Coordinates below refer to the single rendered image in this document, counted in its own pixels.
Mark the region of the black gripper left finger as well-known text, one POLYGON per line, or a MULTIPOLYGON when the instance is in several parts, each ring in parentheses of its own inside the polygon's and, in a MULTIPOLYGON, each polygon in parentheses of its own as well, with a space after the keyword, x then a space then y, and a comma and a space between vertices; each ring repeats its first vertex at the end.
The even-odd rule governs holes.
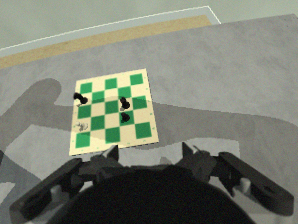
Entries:
POLYGON ((92 181, 95 184, 103 179, 134 172, 129 166, 124 167, 117 162, 118 145, 112 145, 101 154, 92 156, 86 162, 82 162, 82 158, 67 161, 25 193, 9 207, 11 224, 46 224, 79 193, 84 182, 92 181))

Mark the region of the green and cream chessboard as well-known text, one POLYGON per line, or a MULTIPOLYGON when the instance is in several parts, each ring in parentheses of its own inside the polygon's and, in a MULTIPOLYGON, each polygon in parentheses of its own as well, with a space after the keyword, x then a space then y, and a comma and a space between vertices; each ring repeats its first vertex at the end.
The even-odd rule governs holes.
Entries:
POLYGON ((159 142, 146 69, 80 80, 75 92, 88 101, 74 100, 69 155, 159 142), (128 109, 121 97, 130 103, 128 109), (87 129, 76 126, 77 121, 87 123, 87 129))

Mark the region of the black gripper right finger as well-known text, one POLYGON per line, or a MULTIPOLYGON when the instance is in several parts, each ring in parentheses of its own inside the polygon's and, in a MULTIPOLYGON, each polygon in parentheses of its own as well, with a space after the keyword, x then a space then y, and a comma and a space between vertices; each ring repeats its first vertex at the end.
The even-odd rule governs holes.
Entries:
POLYGON ((195 176, 208 183, 210 176, 218 177, 231 199, 256 224, 293 224, 294 196, 234 154, 210 156, 208 151, 182 142, 182 156, 163 172, 195 176))

